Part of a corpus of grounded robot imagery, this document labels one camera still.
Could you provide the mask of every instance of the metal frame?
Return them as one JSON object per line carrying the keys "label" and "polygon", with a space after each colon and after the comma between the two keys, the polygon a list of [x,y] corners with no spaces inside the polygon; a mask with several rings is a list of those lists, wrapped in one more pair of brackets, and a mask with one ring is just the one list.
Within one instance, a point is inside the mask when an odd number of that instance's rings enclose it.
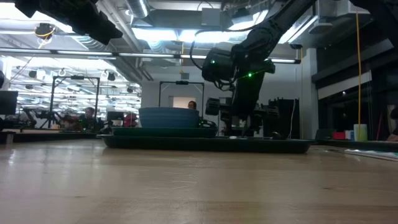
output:
{"label": "metal frame", "polygon": [[162,96],[162,84],[163,83],[170,83],[170,84],[176,84],[176,85],[202,85],[202,91],[201,91],[201,116],[203,117],[203,111],[205,108],[205,83],[201,83],[201,82],[187,82],[187,84],[178,84],[177,82],[160,82],[159,83],[159,107],[160,107],[160,100],[161,100],[161,96]]}
{"label": "metal frame", "polygon": [[51,121],[53,120],[53,118],[54,118],[54,113],[52,112],[52,109],[53,109],[53,104],[54,104],[54,91],[55,91],[55,87],[57,87],[58,85],[56,85],[56,83],[55,83],[55,81],[56,81],[56,79],[58,79],[58,78],[62,78],[62,79],[67,79],[67,78],[70,78],[70,79],[72,79],[72,80],[84,80],[85,78],[87,78],[87,79],[92,79],[92,80],[97,80],[97,90],[96,90],[96,97],[95,97],[95,111],[94,111],[94,118],[96,119],[97,118],[97,108],[98,108],[98,95],[99,95],[99,93],[100,93],[100,78],[98,78],[98,77],[78,77],[78,78],[76,78],[76,77],[73,77],[73,76],[65,76],[65,77],[61,77],[61,76],[54,76],[53,77],[53,80],[52,80],[52,89],[51,89],[51,100],[50,100],[50,113],[49,113],[49,118],[48,118],[48,122],[49,122],[49,125],[48,125],[48,128],[51,128]]}

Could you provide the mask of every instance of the table surface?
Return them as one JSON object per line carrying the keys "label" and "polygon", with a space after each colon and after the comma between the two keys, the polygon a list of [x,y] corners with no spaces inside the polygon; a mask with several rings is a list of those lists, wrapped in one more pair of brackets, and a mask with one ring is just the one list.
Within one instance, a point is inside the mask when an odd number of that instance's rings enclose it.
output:
{"label": "table surface", "polygon": [[398,163],[307,154],[0,147],[2,224],[396,223]]}

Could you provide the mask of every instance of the black tray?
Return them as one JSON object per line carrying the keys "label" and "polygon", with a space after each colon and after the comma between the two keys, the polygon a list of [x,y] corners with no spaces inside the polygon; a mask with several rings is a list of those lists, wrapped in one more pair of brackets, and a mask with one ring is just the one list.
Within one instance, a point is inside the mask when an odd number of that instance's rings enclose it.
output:
{"label": "black tray", "polygon": [[166,137],[166,138],[214,138],[213,128],[112,128],[115,136]]}
{"label": "black tray", "polygon": [[228,139],[228,138],[158,138],[99,135],[111,148],[165,149],[183,151],[306,153],[313,141]]}

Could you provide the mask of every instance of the black cable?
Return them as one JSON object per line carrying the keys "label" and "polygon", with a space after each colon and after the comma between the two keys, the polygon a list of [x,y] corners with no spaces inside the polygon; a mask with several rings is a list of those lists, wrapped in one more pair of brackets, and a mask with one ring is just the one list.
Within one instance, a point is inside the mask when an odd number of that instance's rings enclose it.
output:
{"label": "black cable", "polygon": [[197,7],[197,11],[199,11],[200,5],[201,5],[202,3],[204,3],[204,2],[207,3],[207,4],[209,4],[209,6],[210,6],[212,9],[214,9],[213,5],[210,4],[210,2],[208,2],[208,1],[201,1],[201,2],[199,3],[198,7]]}
{"label": "black cable", "polygon": [[[239,30],[230,30],[230,29],[226,29],[224,32],[246,32],[246,31],[252,30],[253,28],[257,27],[258,25],[259,25],[259,24],[256,24],[256,25],[253,25],[253,26],[251,26],[251,27],[248,27],[248,28],[245,28],[245,29],[239,29]],[[203,33],[203,32],[213,32],[213,31],[222,31],[222,30],[219,30],[219,29],[198,30],[198,32],[195,33],[194,40],[193,40],[192,43],[191,43],[191,48],[190,48],[190,51],[189,51],[189,57],[190,57],[192,63],[193,63],[197,68],[199,68],[200,70],[202,70],[202,67],[199,66],[199,65],[196,63],[196,61],[192,58],[193,48],[195,47],[195,38],[196,38],[196,36],[197,36],[198,34],[201,34],[201,33]]]}

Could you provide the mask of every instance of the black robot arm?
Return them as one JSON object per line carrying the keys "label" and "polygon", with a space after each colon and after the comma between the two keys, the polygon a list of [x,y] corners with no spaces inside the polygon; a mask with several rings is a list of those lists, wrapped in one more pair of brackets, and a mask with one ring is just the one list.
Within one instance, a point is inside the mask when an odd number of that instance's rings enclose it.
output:
{"label": "black robot arm", "polygon": [[[379,27],[398,49],[398,0],[350,0],[368,10]],[[229,113],[246,119],[254,110],[264,74],[274,73],[275,66],[264,61],[282,35],[316,0],[290,0],[270,18],[253,27],[246,40],[230,52],[211,49],[205,59],[202,77],[217,87],[229,85],[233,92]]]}

